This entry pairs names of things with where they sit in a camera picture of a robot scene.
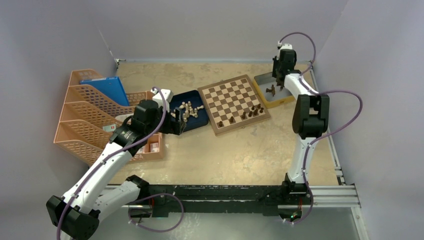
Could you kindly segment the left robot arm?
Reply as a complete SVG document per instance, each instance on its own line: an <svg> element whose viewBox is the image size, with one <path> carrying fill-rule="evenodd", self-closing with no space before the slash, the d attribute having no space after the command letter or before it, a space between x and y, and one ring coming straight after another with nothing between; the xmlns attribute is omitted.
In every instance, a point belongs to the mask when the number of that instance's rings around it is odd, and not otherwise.
<svg viewBox="0 0 424 240"><path fill-rule="evenodd" d="M156 133L180 135L186 123L181 110L169 111L167 101L141 100L109 138L99 158L84 176L61 197L51 196L46 208L56 226L58 240L88 240L99 224L128 203L142 205L160 193L151 194L150 184L132 175L111 192L102 195L112 177Z"/></svg>

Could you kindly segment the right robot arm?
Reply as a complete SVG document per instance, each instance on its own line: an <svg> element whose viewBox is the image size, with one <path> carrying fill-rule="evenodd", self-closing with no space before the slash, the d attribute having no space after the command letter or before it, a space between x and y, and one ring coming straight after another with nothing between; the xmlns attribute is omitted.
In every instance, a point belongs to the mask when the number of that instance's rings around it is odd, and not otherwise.
<svg viewBox="0 0 424 240"><path fill-rule="evenodd" d="M308 192L308 177L312 155L319 138L329 125L329 96L319 95L295 69L297 53L290 44L278 48L273 58L272 77L277 85L288 90L296 100L292 130L296 134L293 159L282 183L280 196L288 204Z"/></svg>

